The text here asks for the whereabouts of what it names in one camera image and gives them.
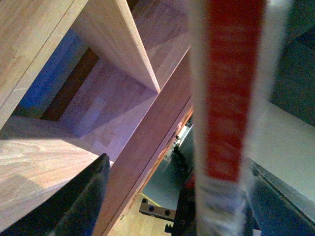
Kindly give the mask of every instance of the black object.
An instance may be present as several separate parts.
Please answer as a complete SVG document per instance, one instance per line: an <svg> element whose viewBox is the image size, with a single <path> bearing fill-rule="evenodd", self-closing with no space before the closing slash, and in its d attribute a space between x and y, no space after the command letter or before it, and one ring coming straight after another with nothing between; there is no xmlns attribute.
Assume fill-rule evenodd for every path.
<svg viewBox="0 0 315 236"><path fill-rule="evenodd" d="M174 222L175 213L174 210L169 210L159 206L153 206L148 204L148 200L143 198L140 205L139 212L145 215L154 216L159 219L168 220Z"/></svg>
<svg viewBox="0 0 315 236"><path fill-rule="evenodd" d="M178 198L174 225L166 225L165 232L172 236L196 236L195 212L194 189L183 188Z"/></svg>
<svg viewBox="0 0 315 236"><path fill-rule="evenodd" d="M0 236L90 236L105 196L106 154Z"/></svg>

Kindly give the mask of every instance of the wooden shelf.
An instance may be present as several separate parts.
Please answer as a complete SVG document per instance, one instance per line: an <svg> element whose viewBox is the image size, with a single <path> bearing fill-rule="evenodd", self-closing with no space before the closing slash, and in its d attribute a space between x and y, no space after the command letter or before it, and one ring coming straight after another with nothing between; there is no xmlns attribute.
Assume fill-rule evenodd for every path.
<svg viewBox="0 0 315 236"><path fill-rule="evenodd" d="M109 181L113 204L106 218L102 210L105 223L94 234L100 236L145 178L190 101L181 1L142 0L134 18L125 0L3 0L0 10L0 231L107 153L117 163ZM82 81L90 72L75 96L67 91L71 83L63 87L54 107L67 104L65 97L72 100L59 122L10 117L74 21L101 59L95 64L90 50L93 63L83 61L88 68L75 71Z"/></svg>
<svg viewBox="0 0 315 236"><path fill-rule="evenodd" d="M0 129L87 1L0 1Z"/></svg>
<svg viewBox="0 0 315 236"><path fill-rule="evenodd" d="M135 80L160 92L125 0L89 0L74 28L100 57L110 59Z"/></svg>
<svg viewBox="0 0 315 236"><path fill-rule="evenodd" d="M60 119L89 150L115 161L157 94L99 60Z"/></svg>
<svg viewBox="0 0 315 236"><path fill-rule="evenodd" d="M98 158L53 121L11 117L0 133L0 232Z"/></svg>
<svg viewBox="0 0 315 236"><path fill-rule="evenodd" d="M132 15L162 88L190 47L187 16L160 0L140 0Z"/></svg>

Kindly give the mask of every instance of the light wood surface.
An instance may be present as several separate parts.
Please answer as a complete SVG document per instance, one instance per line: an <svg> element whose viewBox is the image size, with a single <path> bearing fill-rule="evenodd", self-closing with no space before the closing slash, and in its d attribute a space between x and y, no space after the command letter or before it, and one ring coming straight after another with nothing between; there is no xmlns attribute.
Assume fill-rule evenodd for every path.
<svg viewBox="0 0 315 236"><path fill-rule="evenodd" d="M54 193L56 193L60 188L61 187L58 187L47 193L41 194L18 205L12 206L9 209L1 211L0 232L8 228L17 220L21 219L23 216L27 215L32 210L34 210L38 206L38 203L45 202L47 199L53 196Z"/></svg>
<svg viewBox="0 0 315 236"><path fill-rule="evenodd" d="M87 1L0 1L0 128Z"/></svg>
<svg viewBox="0 0 315 236"><path fill-rule="evenodd" d="M189 59L185 57L114 163L94 236L103 233L107 235L118 219L138 187L134 189L135 184L187 104L190 95Z"/></svg>
<svg viewBox="0 0 315 236"><path fill-rule="evenodd" d="M74 29L101 57L153 91L158 82L126 0L89 0Z"/></svg>
<svg viewBox="0 0 315 236"><path fill-rule="evenodd" d="M162 88L190 46L186 15L159 0L140 0L132 15Z"/></svg>
<svg viewBox="0 0 315 236"><path fill-rule="evenodd" d="M41 195L64 186L97 159L78 146L84 143L56 122L21 117L7 121L0 132L0 219L10 219L5 226L21 217L8 213L27 213L45 200L47 195Z"/></svg>
<svg viewBox="0 0 315 236"><path fill-rule="evenodd" d="M115 161L157 94L100 60L61 117L61 124Z"/></svg>
<svg viewBox="0 0 315 236"><path fill-rule="evenodd" d="M161 0L164 4L175 8L176 10L187 14L187 0Z"/></svg>
<svg viewBox="0 0 315 236"><path fill-rule="evenodd" d="M108 236L170 236L164 232L164 229L166 224L173 225L172 222L139 212L143 198L138 194L131 208L126 211Z"/></svg>

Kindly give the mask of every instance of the plywood edge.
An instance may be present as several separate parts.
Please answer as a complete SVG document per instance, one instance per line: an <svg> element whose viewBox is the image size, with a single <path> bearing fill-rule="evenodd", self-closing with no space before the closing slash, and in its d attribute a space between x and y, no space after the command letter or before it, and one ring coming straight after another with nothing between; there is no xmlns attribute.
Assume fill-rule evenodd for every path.
<svg viewBox="0 0 315 236"><path fill-rule="evenodd" d="M90 0L75 21L74 29L100 57L160 92L126 0Z"/></svg>

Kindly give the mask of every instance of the wooden floor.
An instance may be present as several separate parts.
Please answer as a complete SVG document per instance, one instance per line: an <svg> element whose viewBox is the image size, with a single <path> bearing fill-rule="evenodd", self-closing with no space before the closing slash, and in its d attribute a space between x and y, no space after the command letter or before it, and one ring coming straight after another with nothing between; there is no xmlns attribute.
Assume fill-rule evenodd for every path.
<svg viewBox="0 0 315 236"><path fill-rule="evenodd" d="M135 202L123 218L112 228L108 236L170 236L164 232L171 222L143 215L139 212L143 196L138 194Z"/></svg>

